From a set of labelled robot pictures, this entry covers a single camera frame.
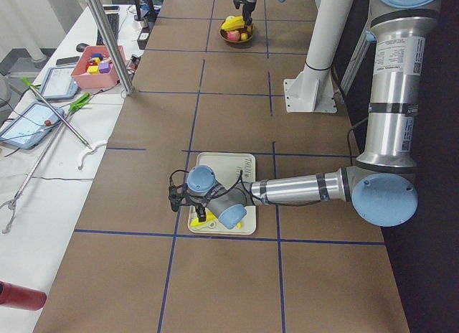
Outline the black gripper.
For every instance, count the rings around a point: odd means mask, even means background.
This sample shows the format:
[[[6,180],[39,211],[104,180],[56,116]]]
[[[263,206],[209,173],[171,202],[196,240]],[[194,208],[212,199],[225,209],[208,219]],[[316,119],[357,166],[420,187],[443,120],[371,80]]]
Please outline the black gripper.
[[[243,0],[242,17],[245,25],[252,24],[251,13],[255,10],[257,0]]]
[[[206,222],[207,214],[205,207],[207,207],[207,205],[212,199],[208,196],[191,195],[190,200],[193,202],[192,205],[196,206],[195,210],[197,213],[198,222]]]

